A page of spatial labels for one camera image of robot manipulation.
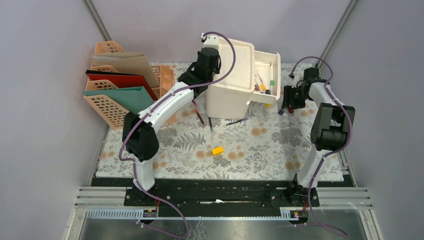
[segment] red folder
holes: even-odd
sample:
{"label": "red folder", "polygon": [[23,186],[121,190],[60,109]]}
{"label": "red folder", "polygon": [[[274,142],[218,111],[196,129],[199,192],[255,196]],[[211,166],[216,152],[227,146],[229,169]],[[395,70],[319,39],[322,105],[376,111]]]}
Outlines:
{"label": "red folder", "polygon": [[132,88],[132,87],[144,87],[147,93],[150,95],[151,99],[154,101],[158,100],[155,93],[150,88],[149,84],[146,82],[145,78],[142,75],[111,75],[111,74],[90,74],[86,73],[90,81],[95,80],[109,80],[115,86],[120,89],[123,88]]}

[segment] green folder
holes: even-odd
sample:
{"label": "green folder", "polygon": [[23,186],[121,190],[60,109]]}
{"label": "green folder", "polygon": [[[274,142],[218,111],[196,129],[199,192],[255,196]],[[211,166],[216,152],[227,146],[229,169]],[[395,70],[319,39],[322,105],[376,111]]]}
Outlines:
{"label": "green folder", "polygon": [[108,90],[83,91],[86,97],[105,95],[114,100],[126,110],[137,114],[153,104],[153,99],[142,86],[116,88]]}

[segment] yellow eraser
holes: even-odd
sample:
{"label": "yellow eraser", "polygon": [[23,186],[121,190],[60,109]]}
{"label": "yellow eraser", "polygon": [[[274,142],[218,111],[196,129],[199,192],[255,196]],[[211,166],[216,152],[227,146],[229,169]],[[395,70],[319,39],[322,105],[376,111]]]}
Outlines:
{"label": "yellow eraser", "polygon": [[222,154],[224,152],[224,148],[222,146],[219,146],[217,148],[212,149],[212,154],[214,156],[218,155],[218,154]]}

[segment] gray wall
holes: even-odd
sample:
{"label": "gray wall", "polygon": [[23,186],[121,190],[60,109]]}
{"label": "gray wall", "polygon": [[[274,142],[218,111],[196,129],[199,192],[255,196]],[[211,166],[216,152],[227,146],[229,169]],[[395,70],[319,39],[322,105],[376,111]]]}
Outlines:
{"label": "gray wall", "polygon": [[384,239],[422,239],[424,1],[360,1],[328,61],[356,108],[348,148]]}
{"label": "gray wall", "polygon": [[320,55],[349,0],[93,0],[111,38],[151,62],[193,62],[216,31],[281,54]]}
{"label": "gray wall", "polygon": [[0,1],[0,239],[61,239],[104,121],[83,99],[102,38],[81,0]]}

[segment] white storage box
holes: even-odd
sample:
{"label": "white storage box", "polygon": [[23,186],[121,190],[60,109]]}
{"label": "white storage box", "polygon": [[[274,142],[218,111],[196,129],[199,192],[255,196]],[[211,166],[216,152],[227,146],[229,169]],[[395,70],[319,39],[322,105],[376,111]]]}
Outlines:
{"label": "white storage box", "polygon": [[[207,88],[206,114],[210,118],[242,119],[251,101],[274,105],[280,98],[280,55],[255,51],[255,47],[248,42],[230,41],[235,49],[234,69],[224,80]],[[227,73],[233,62],[231,47],[221,37],[219,55],[222,65],[220,74],[216,74],[214,80]],[[267,89],[270,88],[270,81],[274,81],[271,94],[255,91],[255,72],[260,75]]]}

